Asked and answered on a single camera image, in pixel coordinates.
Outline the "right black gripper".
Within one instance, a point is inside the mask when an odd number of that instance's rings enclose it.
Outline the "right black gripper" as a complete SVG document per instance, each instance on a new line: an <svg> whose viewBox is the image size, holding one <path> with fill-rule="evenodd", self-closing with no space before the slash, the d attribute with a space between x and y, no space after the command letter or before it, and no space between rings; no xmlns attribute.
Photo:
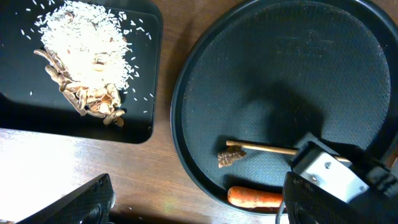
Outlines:
<svg viewBox="0 0 398 224"><path fill-rule="evenodd" d="M292 170L305 170L322 152L339 156L332 148L312 133L307 133L294 146L296 154L289 161Z"/></svg>

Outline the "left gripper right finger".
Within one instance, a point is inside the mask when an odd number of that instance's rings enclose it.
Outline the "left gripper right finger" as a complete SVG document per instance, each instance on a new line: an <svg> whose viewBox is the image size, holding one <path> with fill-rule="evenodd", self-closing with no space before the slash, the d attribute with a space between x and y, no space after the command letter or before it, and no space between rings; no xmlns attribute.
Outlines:
<svg viewBox="0 0 398 224"><path fill-rule="evenodd" d="M397 223L397 178L384 177L348 203L294 172L283 198L290 223Z"/></svg>

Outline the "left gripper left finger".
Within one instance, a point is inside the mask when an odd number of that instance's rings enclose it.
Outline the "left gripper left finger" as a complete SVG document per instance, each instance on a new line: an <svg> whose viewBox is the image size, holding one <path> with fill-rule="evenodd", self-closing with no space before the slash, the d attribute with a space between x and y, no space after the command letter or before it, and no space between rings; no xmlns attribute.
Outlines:
<svg viewBox="0 0 398 224"><path fill-rule="evenodd" d="M18 224L108 224L114 190L101 174Z"/></svg>

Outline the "orange carrot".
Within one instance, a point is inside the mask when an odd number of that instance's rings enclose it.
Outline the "orange carrot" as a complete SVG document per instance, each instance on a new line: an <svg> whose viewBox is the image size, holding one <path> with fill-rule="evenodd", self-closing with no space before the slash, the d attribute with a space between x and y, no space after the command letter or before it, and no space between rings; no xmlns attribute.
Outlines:
<svg viewBox="0 0 398 224"><path fill-rule="evenodd" d="M228 190L228 202L241 208L277 208L283 197L281 194L234 186Z"/></svg>

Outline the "wooden chopstick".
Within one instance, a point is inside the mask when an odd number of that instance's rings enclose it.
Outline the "wooden chopstick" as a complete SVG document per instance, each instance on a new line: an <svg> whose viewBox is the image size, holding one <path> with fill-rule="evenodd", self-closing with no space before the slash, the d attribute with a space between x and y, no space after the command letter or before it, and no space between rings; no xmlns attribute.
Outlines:
<svg viewBox="0 0 398 224"><path fill-rule="evenodd" d="M295 149L286 149L286 148L274 147L274 146L264 146L264 145L251 144L251 143L245 143L245 142L237 142L237 141L226 141L226 146L227 146L227 148L230 146L238 146L242 150L250 149L250 150L255 150L255 151L272 152L272 153L285 154L285 155L291 155L291 156L296 155L296 153L298 152L298 150L295 150Z"/></svg>

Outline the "brown walnut piece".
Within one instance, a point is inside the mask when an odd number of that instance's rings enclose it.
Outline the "brown walnut piece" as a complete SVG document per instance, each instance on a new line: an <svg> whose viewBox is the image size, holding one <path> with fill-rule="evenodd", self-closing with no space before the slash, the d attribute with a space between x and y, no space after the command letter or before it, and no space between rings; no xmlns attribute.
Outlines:
<svg viewBox="0 0 398 224"><path fill-rule="evenodd" d="M222 168L231 166L235 161L244 158L245 155L246 152L240 147L230 146L225 151L218 153L218 167Z"/></svg>

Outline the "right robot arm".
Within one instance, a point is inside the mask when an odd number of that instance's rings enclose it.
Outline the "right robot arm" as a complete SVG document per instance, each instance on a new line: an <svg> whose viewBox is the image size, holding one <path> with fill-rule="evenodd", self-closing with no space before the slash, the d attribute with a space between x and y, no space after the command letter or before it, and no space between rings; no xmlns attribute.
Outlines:
<svg viewBox="0 0 398 224"><path fill-rule="evenodd" d="M386 197L397 195L397 177L358 146L307 133L295 148L292 171L343 202L371 189Z"/></svg>

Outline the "round black serving tray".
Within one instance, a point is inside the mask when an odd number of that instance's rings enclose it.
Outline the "round black serving tray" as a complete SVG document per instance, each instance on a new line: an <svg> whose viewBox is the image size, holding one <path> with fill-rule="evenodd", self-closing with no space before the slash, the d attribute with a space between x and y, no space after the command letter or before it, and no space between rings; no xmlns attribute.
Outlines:
<svg viewBox="0 0 398 224"><path fill-rule="evenodd" d="M235 185L281 192L290 169L288 155L261 151L221 168L229 140L320 139L384 160L397 134L397 22L370 1L244 2L191 49L170 121L186 173L223 205Z"/></svg>

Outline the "black rectangular tray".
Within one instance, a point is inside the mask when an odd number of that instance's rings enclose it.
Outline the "black rectangular tray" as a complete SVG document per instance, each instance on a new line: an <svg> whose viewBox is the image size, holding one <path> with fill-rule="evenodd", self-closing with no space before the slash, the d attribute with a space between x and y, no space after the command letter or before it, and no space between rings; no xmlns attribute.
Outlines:
<svg viewBox="0 0 398 224"><path fill-rule="evenodd" d="M2 1L1 127L147 141L162 28L150 1Z"/></svg>

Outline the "pile of rice and shells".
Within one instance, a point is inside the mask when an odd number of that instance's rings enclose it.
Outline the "pile of rice and shells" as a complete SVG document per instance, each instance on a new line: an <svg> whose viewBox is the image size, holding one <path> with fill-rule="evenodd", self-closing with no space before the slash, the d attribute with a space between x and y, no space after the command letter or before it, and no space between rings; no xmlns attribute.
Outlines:
<svg viewBox="0 0 398 224"><path fill-rule="evenodd" d="M85 119L143 128L154 121L161 24L144 7L107 1L21 1L21 36L60 96Z"/></svg>

